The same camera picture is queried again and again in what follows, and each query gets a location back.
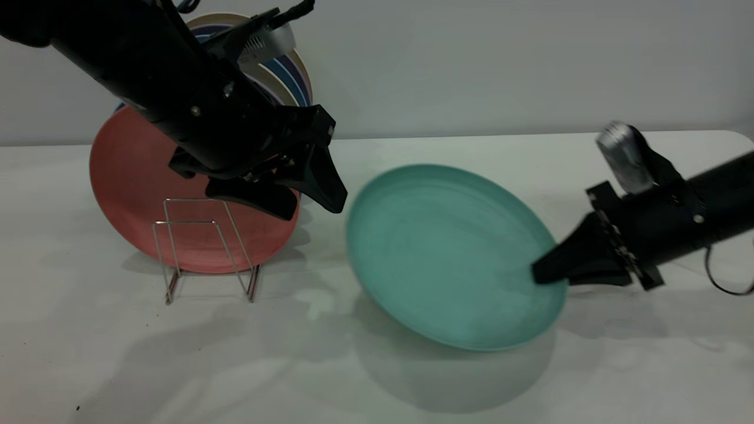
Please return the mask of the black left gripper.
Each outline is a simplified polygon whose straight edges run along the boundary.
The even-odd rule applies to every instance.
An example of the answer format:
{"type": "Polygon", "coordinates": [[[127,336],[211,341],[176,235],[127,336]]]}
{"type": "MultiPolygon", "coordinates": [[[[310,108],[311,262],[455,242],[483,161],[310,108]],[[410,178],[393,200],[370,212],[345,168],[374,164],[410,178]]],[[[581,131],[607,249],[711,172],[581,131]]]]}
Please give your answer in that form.
{"type": "Polygon", "coordinates": [[[344,209],[348,191],[327,148],[336,121],[321,105],[274,105],[250,81],[206,81],[165,124],[177,143],[168,166],[186,179],[211,177],[207,198],[293,220],[298,197],[290,188],[237,177],[309,147],[294,166],[297,190],[332,214],[344,209]]]}

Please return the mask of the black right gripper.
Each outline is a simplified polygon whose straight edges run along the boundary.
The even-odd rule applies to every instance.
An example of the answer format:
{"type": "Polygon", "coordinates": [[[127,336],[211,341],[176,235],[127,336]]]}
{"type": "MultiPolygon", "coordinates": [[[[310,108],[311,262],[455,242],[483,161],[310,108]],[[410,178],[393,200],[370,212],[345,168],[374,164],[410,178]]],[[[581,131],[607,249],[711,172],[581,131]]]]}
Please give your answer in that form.
{"type": "Polygon", "coordinates": [[[531,265],[536,284],[626,287],[632,274],[649,292],[664,285],[660,265],[708,246],[706,205],[689,181],[624,197],[605,181],[586,193],[595,213],[531,265]]]}

